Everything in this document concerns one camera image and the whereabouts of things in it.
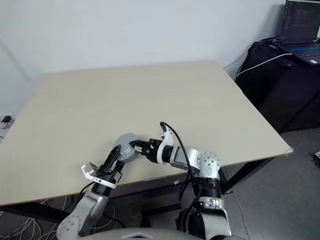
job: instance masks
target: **beige table surface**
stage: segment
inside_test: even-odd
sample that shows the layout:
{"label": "beige table surface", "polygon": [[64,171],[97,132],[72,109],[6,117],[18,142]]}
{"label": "beige table surface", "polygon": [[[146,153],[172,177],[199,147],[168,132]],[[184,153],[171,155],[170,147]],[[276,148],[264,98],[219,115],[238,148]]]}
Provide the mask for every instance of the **beige table surface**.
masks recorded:
{"label": "beige table surface", "polygon": [[[291,151],[213,62],[47,74],[0,144],[0,205],[78,193],[81,165],[102,164],[125,133],[160,139],[160,121],[223,166]],[[140,156],[122,172],[120,184],[183,171]]]}

